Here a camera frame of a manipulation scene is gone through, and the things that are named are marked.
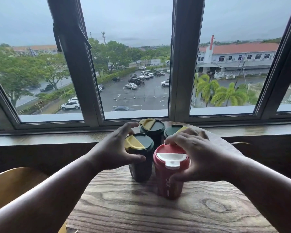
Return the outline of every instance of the hand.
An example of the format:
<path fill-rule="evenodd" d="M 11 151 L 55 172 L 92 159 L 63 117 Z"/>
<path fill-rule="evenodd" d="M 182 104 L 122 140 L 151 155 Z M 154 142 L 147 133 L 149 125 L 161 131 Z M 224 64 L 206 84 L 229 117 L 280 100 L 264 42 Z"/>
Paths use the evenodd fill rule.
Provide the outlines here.
<path fill-rule="evenodd" d="M 124 148 L 127 134 L 134 134 L 132 128 L 138 126 L 139 123 L 136 122 L 125 123 L 124 126 L 116 129 L 95 145 L 86 154 L 86 158 L 88 158 L 100 171 L 145 161 L 145 156 L 140 154 L 129 154 Z"/>
<path fill-rule="evenodd" d="M 191 159 L 190 167 L 173 174 L 171 181 L 219 181 L 225 180 L 235 158 L 221 147 L 209 141 L 203 130 L 188 128 L 167 137 L 165 144 L 179 145 Z"/>

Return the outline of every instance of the wooden chair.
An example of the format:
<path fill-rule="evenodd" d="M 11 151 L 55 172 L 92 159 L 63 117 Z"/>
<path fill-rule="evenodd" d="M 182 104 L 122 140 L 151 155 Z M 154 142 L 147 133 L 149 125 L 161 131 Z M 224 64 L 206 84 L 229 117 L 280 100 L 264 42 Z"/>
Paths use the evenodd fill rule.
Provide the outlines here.
<path fill-rule="evenodd" d="M 28 167 L 13 168 L 0 173 L 0 208 L 47 178 L 46 174 Z M 58 233 L 66 233 L 66 222 Z"/>

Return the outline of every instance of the forearm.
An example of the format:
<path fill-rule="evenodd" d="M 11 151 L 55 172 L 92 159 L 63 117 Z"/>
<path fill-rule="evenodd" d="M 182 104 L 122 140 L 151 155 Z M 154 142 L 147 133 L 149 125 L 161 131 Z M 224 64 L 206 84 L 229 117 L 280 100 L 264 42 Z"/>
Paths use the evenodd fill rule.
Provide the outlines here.
<path fill-rule="evenodd" d="M 89 182 L 99 173 L 95 156 L 82 156 L 0 209 L 2 232 L 57 232 Z"/>
<path fill-rule="evenodd" d="M 229 180 L 279 231 L 291 232 L 291 179 L 246 157 L 232 161 Z"/>

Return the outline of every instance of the white lid tab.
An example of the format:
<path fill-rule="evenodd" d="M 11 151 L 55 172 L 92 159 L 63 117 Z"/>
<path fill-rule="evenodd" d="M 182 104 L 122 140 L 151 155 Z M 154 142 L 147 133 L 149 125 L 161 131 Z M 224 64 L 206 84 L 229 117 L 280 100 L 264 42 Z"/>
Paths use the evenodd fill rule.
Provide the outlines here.
<path fill-rule="evenodd" d="M 186 154 L 156 153 L 156 155 L 160 160 L 165 161 L 167 169 L 179 169 L 180 162 L 186 159 Z"/>

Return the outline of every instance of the red cup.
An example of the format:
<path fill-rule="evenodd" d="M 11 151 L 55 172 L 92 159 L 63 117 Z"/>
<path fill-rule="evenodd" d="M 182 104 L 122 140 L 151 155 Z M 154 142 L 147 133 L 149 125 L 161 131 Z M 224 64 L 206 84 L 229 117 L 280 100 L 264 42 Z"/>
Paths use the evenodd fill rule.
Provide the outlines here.
<path fill-rule="evenodd" d="M 170 183 L 170 176 L 189 168 L 190 158 L 179 146 L 160 145 L 153 154 L 155 175 L 158 185 L 158 194 L 176 199 L 181 195 L 183 182 Z"/>

